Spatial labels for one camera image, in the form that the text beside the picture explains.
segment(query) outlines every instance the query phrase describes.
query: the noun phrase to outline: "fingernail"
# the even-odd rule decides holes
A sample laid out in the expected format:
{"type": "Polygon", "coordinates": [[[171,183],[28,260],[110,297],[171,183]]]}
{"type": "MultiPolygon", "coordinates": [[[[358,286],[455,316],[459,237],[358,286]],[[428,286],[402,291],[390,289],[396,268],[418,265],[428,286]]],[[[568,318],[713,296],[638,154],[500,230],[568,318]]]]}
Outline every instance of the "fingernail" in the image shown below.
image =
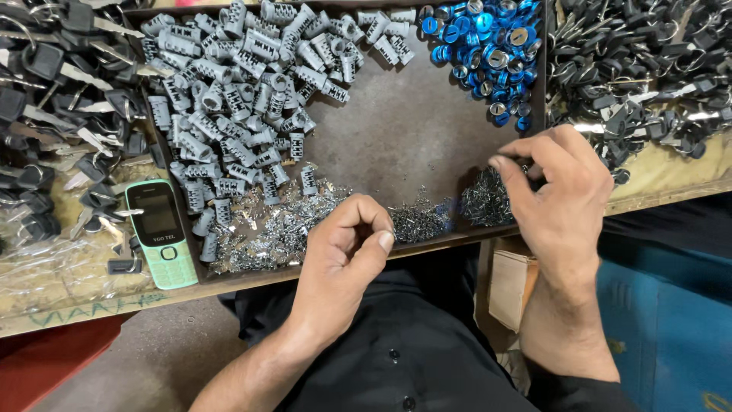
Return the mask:
{"type": "Polygon", "coordinates": [[[501,162],[503,159],[501,159],[501,156],[493,156],[492,158],[488,159],[488,164],[495,167],[498,170],[501,170],[501,162]]]}
{"type": "Polygon", "coordinates": [[[394,235],[391,232],[384,232],[378,237],[378,244],[387,252],[392,250],[394,245],[394,235]]]}

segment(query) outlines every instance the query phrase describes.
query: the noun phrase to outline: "hand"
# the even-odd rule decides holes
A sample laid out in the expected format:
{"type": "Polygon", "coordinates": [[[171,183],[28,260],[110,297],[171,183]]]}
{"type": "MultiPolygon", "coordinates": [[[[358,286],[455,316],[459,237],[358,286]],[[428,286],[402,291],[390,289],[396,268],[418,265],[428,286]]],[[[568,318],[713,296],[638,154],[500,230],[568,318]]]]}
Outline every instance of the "hand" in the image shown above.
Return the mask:
{"type": "Polygon", "coordinates": [[[286,324],[320,350],[351,325],[366,286],[384,269],[394,224],[371,196],[354,194],[307,236],[307,254],[286,324]]]}
{"type": "Polygon", "coordinates": [[[501,174],[523,239],[554,290],[591,290],[600,259],[597,238],[613,178],[585,138],[571,125],[513,141],[488,163],[501,174]],[[534,193],[521,168],[505,156],[533,158],[528,177],[544,175],[534,193]]]}

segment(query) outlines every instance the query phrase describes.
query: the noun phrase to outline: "finger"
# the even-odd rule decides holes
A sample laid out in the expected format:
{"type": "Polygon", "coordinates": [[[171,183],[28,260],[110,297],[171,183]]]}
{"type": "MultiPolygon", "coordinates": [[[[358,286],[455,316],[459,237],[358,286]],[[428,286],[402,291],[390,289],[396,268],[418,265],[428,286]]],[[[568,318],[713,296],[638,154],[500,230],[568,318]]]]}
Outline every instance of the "finger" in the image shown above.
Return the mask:
{"type": "Polygon", "coordinates": [[[348,280],[366,288],[386,266],[386,258],[394,245],[391,230],[380,230],[369,236],[353,259],[343,269],[348,280]]]}
{"type": "Polygon", "coordinates": [[[549,129],[534,137],[514,140],[498,149],[498,153],[534,159],[544,169],[544,176],[549,183],[554,182],[558,176],[572,176],[580,166],[579,161],[552,140],[552,133],[555,132],[549,129]]]}
{"type": "Polygon", "coordinates": [[[495,167],[501,174],[501,180],[506,186],[514,214],[520,215],[523,210],[532,208],[536,204],[537,199],[529,187],[529,180],[526,179],[521,166],[501,155],[490,158],[488,164],[495,167]]]}
{"type": "Polygon", "coordinates": [[[322,222],[324,232],[337,227],[355,227],[362,223],[370,225],[374,232],[394,230],[386,209],[371,196],[363,194],[354,194],[344,200],[322,222]]]}
{"type": "Polygon", "coordinates": [[[565,149],[573,158],[577,159],[590,170],[607,169],[602,165],[600,158],[592,149],[587,139],[576,131],[572,125],[561,125],[554,129],[550,136],[559,146],[565,149]]]}
{"type": "Polygon", "coordinates": [[[544,169],[538,164],[534,163],[533,165],[531,165],[531,167],[529,167],[529,171],[526,173],[526,176],[531,180],[539,180],[544,177],[544,169]]]}

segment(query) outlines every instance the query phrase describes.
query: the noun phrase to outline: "metal tray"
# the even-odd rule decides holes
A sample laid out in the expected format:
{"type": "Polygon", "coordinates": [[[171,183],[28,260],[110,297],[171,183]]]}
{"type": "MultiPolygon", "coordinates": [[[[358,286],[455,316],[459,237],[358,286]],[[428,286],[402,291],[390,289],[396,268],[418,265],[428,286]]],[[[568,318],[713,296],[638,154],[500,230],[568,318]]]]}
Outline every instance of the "metal tray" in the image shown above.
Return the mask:
{"type": "MultiPolygon", "coordinates": [[[[415,6],[419,9],[423,4],[415,1],[308,2],[315,11],[326,10],[331,16],[379,7],[415,6]]],[[[126,12],[125,17],[130,27],[138,28],[161,12],[175,18],[196,13],[215,17],[222,7],[133,10],[126,12]]],[[[259,10],[259,7],[258,4],[247,5],[248,10],[259,10]]],[[[545,30],[541,32],[545,40],[545,30]]],[[[488,114],[489,100],[473,99],[468,90],[458,86],[450,75],[451,64],[434,65],[430,61],[430,52],[440,44],[438,40],[423,36],[412,26],[406,43],[416,56],[404,67],[387,67],[380,53],[362,42],[359,47],[366,63],[356,73],[355,83],[348,88],[351,98],[347,104],[316,94],[306,108],[318,127],[314,135],[305,139],[303,160],[318,165],[316,177],[327,177],[335,185],[349,185],[354,192],[369,194],[385,207],[412,203],[422,185],[433,202],[440,202],[446,196],[459,199],[463,189],[471,185],[477,172],[486,166],[488,158],[500,146],[522,136],[515,128],[516,117],[502,128],[493,125],[488,114]]],[[[531,88],[532,127],[527,136],[544,129],[546,56],[543,48],[537,58],[539,75],[531,88]]],[[[166,141],[157,129],[155,134],[169,164],[172,157],[166,141]]],[[[285,170],[299,179],[301,167],[286,166],[285,170]]],[[[198,256],[200,246],[190,232],[191,223],[183,196],[175,180],[171,182],[175,186],[179,215],[185,222],[191,254],[198,256]]],[[[454,232],[422,243],[397,245],[390,258],[518,233],[515,225],[471,227],[455,217],[454,232]]],[[[226,276],[209,273],[197,259],[194,260],[202,284],[247,275],[247,272],[226,276]]],[[[299,268],[284,268],[277,272],[281,271],[299,271],[299,268]]]]}

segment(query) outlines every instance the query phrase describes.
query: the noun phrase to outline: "forearm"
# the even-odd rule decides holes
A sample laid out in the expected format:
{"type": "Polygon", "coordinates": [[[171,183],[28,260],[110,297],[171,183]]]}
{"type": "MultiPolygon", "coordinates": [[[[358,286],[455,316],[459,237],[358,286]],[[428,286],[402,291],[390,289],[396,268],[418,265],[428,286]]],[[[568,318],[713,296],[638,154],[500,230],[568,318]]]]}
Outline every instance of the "forearm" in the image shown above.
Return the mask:
{"type": "Polygon", "coordinates": [[[620,381],[602,331],[594,282],[567,293],[539,276],[521,323],[520,343],[527,357],[556,375],[620,381]]]}
{"type": "Polygon", "coordinates": [[[273,411],[324,345],[288,322],[219,372],[191,412],[273,411]]]}

